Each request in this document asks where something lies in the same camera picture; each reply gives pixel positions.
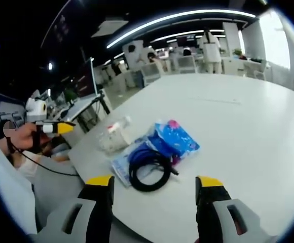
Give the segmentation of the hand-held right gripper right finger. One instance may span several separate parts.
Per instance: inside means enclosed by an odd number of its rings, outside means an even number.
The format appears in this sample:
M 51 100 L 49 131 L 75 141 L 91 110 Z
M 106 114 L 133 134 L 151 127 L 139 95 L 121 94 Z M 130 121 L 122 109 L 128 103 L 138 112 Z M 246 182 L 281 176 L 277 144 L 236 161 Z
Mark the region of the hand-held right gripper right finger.
M 272 242 L 260 225 L 259 216 L 239 199 L 232 199 L 223 183 L 197 176 L 196 242 Z

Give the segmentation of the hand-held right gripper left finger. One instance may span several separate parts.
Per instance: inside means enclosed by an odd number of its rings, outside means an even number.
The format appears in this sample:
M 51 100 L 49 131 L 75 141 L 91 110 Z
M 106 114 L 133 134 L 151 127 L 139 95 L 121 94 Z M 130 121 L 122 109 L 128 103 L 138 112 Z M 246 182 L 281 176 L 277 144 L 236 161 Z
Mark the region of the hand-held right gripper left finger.
M 89 179 L 78 197 L 53 210 L 35 242 L 109 242 L 114 176 Z

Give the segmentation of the person's left hand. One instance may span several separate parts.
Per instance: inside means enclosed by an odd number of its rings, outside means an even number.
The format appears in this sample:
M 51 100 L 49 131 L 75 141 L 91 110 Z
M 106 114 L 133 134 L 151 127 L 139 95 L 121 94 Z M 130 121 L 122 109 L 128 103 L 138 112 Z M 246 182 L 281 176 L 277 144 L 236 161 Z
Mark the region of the person's left hand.
M 20 150 L 40 148 L 41 145 L 50 142 L 51 138 L 45 133 L 38 131 L 38 127 L 33 123 L 26 123 L 16 129 L 11 136 L 11 143 Z

